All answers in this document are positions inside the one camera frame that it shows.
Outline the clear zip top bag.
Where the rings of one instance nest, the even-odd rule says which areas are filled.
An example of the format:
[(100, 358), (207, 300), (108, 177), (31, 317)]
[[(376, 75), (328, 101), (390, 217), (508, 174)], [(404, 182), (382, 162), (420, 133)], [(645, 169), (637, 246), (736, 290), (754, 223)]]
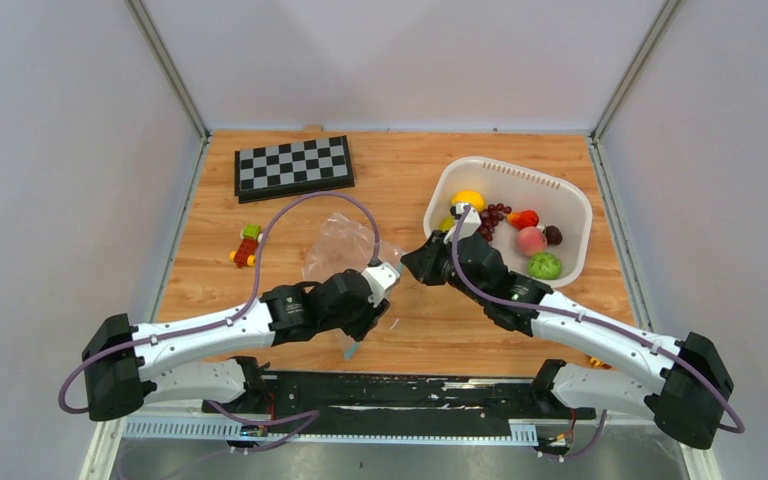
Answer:
[[(373, 246), (374, 234), (370, 227), (342, 213), (332, 213), (321, 226), (307, 254), (302, 268), (303, 280), (324, 282), (332, 274), (346, 269), (362, 271), (367, 266)], [(379, 259), (401, 271), (400, 258), (405, 251), (385, 240), (381, 240), (379, 246)], [(342, 330), (333, 330), (328, 335), (336, 340), (345, 361), (350, 360), (359, 348), (360, 343)]]

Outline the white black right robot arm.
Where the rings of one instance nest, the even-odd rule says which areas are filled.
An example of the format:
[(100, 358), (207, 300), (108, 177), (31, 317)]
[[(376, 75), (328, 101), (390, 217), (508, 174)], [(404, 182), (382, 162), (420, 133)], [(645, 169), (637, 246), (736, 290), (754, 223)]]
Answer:
[(689, 447), (708, 450), (719, 431), (744, 425), (728, 400), (734, 382), (716, 346), (690, 332), (686, 338), (646, 332), (575, 303), (548, 284), (509, 269), (501, 253), (478, 234), (448, 243), (435, 231), (403, 256), (410, 274), (427, 286), (449, 285), (479, 304), (497, 326), (550, 340), (596, 357), (607, 372), (547, 360), (531, 390), (544, 417), (568, 407), (622, 412), (651, 420)]

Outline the pink peach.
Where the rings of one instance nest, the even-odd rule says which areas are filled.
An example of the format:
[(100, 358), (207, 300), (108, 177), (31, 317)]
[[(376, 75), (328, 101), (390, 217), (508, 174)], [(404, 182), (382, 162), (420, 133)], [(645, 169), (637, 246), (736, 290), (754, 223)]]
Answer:
[(517, 233), (514, 246), (519, 254), (531, 257), (544, 252), (548, 247), (548, 240), (540, 228), (529, 226)]

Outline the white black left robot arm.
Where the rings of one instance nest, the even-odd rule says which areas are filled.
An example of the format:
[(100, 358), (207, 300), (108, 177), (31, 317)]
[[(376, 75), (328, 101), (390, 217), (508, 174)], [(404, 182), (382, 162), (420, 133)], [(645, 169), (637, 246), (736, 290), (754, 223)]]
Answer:
[(86, 412), (102, 422), (173, 400), (256, 412), (267, 389), (254, 368), (241, 361), (209, 364), (207, 358), (306, 342), (331, 330), (361, 341), (388, 310), (399, 280), (396, 269), (381, 263), (324, 282), (278, 286), (250, 303), (182, 321), (132, 324), (125, 314), (111, 316), (82, 352)]

